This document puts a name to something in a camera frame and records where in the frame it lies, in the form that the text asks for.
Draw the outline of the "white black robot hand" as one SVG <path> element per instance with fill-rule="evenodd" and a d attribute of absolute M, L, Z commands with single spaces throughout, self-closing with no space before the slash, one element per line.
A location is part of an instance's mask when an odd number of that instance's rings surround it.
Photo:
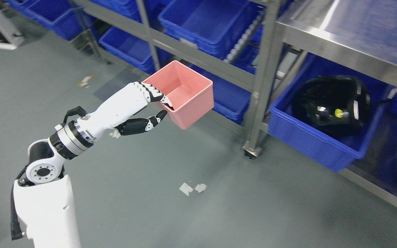
<path fill-rule="evenodd" d="M 91 141 L 102 137 L 106 130 L 112 130 L 112 137 L 141 134 L 152 130 L 167 115 L 161 110 L 148 118 L 131 119 L 151 102 L 160 102 L 170 110 L 174 106 L 170 99 L 152 84 L 129 83 L 104 101 L 86 120 L 77 119 L 76 127 Z"/>

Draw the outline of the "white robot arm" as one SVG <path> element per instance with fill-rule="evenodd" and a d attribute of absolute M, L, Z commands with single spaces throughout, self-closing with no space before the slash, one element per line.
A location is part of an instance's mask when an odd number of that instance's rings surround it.
<path fill-rule="evenodd" d="M 27 165 L 16 176 L 10 195 L 12 240 L 28 238 L 35 248 L 80 248 L 72 182 L 64 164 L 92 147 L 94 141 L 68 118 L 89 114 L 68 110 L 55 133 L 30 144 Z"/>

